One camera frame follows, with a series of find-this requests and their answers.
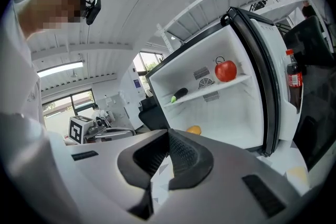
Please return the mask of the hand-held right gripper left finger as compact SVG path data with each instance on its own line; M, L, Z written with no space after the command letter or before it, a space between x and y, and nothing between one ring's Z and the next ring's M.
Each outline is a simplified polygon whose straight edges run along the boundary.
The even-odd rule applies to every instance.
M141 168L163 160L158 150L167 142L166 130L74 146L54 134L54 160L66 191L56 222L170 223L168 203L154 211L151 175Z

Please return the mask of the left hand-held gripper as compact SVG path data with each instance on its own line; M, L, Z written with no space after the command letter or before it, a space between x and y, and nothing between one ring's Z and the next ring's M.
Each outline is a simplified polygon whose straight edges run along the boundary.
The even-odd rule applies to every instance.
M135 135L133 129L108 127L103 118L91 119L79 115L69 119L68 138L77 144L108 142Z

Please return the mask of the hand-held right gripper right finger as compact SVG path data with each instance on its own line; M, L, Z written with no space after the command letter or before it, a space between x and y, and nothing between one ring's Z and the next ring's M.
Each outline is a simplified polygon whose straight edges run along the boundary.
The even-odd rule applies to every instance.
M154 223L266 223L300 194L251 152L200 135L169 130L208 149L213 168L197 186L172 190Z

